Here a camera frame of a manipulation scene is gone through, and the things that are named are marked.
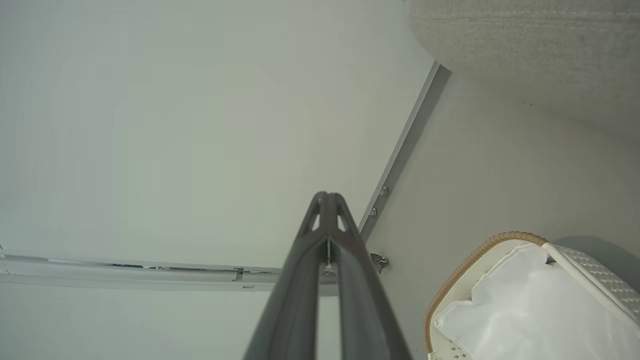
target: white plastic bag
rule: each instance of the white plastic bag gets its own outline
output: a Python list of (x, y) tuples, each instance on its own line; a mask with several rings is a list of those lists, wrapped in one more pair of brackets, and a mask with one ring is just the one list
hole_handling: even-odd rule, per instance
[(640, 340), (547, 251), (517, 247), (435, 327), (473, 360), (640, 359)]

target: patterned fabric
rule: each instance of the patterned fabric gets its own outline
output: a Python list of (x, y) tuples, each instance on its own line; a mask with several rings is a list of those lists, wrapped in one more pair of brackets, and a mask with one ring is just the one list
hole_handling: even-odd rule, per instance
[(556, 248), (565, 256), (572, 258), (596, 280), (600, 281), (604, 288), (611, 291), (636, 316), (636, 320), (640, 319), (640, 294), (636, 290), (632, 289), (631, 286), (591, 256), (562, 246), (556, 246)]
[(466, 355), (453, 341), (449, 340), (449, 348), (438, 350), (429, 355), (430, 360), (469, 360)]
[(408, 4), (418, 41), (454, 74), (618, 136), (640, 138), (640, 1)]

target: fabric cushion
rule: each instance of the fabric cushion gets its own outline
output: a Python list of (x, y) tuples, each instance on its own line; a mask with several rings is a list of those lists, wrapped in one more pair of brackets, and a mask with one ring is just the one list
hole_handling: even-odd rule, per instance
[(640, 0), (409, 0), (454, 72), (640, 143)]

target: wall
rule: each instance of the wall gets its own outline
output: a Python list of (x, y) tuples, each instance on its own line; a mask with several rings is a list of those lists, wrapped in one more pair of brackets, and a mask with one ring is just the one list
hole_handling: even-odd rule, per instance
[(591, 236), (640, 257), (640, 149), (453, 74), (367, 242), (415, 359), (446, 278), (489, 237)]
[(6, 250), (282, 265), (358, 220), (432, 60), (401, 0), (0, 3)]
[[(268, 297), (0, 283), (0, 359), (239, 360)], [(338, 298), (319, 307), (318, 359), (339, 359)]]

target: beige fabric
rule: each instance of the beige fabric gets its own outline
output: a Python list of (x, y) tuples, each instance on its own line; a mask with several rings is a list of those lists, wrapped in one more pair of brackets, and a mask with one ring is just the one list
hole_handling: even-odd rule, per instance
[(454, 72), (640, 143), (640, 0), (409, 0)]

